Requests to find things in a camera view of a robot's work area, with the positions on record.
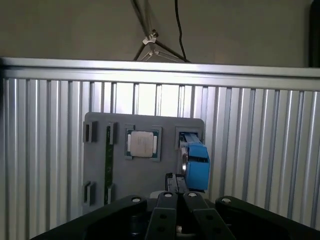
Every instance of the gray wall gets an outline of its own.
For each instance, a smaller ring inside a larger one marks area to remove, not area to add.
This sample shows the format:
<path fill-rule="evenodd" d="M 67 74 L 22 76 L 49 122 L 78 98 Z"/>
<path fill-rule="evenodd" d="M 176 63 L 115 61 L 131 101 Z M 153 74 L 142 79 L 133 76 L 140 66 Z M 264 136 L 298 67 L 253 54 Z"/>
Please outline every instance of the gray wall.
<path fill-rule="evenodd" d="M 143 38 L 130 0 L 1 2 L 0 56 L 131 60 Z M 149 2 L 159 40 L 181 51 L 174 0 Z M 303 67 L 311 2 L 180 0 L 187 57 L 195 63 Z"/>

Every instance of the tripod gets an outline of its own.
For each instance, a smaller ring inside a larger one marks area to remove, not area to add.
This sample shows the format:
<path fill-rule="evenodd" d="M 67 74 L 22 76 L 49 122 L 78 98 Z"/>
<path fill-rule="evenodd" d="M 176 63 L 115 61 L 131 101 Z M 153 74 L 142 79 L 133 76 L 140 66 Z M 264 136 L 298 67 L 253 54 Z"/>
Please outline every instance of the tripod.
<path fill-rule="evenodd" d="M 172 50 L 171 48 L 169 48 L 168 46 L 166 46 L 165 44 L 163 44 L 162 42 L 160 42 L 159 40 L 157 40 L 157 37 L 159 36 L 159 34 L 157 33 L 157 31 L 155 29 L 153 29 L 151 32 L 148 31 L 147 28 L 147 19 L 144 19 L 143 15 L 142 15 L 142 11 L 141 8 L 139 6 L 139 4 L 137 3 L 137 0 L 131 0 L 132 6 L 134 8 L 135 14 L 139 20 L 139 23 L 142 27 L 143 33 L 144 33 L 144 39 L 142 41 L 142 44 L 140 46 L 140 48 L 138 49 L 138 52 L 136 53 L 135 57 L 134 57 L 134 61 L 138 61 L 138 58 L 140 57 L 141 53 L 143 52 L 143 50 L 145 49 L 145 47 L 148 45 L 150 46 L 150 51 L 148 51 L 139 61 L 148 61 L 152 56 L 159 56 L 165 59 L 169 59 L 173 62 L 178 62 L 179 60 L 184 61 L 185 63 L 190 63 L 190 61 L 188 59 L 186 59 L 185 57 L 183 57 L 182 55 L 180 55 L 179 53 L 175 52 L 174 50 Z M 161 47 L 162 49 L 166 50 L 168 53 L 161 51 L 159 49 L 155 48 L 155 45 Z"/>

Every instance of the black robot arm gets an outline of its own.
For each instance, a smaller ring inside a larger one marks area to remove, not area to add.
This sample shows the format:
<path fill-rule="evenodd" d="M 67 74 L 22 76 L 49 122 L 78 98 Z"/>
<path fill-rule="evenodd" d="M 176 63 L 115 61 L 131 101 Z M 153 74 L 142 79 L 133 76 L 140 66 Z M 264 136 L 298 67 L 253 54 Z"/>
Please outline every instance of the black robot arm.
<path fill-rule="evenodd" d="M 215 203 L 169 173 L 157 199 L 131 195 L 33 240 L 320 239 L 320 232 L 232 196 Z"/>

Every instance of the blue object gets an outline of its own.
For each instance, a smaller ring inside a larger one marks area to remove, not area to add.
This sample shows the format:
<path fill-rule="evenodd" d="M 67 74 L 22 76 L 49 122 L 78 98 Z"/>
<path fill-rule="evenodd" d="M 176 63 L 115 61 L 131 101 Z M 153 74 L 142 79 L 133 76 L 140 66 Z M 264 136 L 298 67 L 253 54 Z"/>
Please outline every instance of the blue object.
<path fill-rule="evenodd" d="M 210 173 L 210 158 L 207 147 L 195 133 L 183 133 L 187 147 L 188 162 L 185 181 L 189 189 L 207 190 Z"/>

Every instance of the silver metal frame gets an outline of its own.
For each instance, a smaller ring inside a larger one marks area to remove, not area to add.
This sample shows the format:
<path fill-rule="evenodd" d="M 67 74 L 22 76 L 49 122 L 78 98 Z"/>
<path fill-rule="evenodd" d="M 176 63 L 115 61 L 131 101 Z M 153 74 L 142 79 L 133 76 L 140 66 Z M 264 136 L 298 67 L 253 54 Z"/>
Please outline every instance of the silver metal frame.
<path fill-rule="evenodd" d="M 212 200 L 233 195 L 320 229 L 320 69 L 1 60 L 0 239 L 81 214 L 89 111 L 202 119 Z"/>

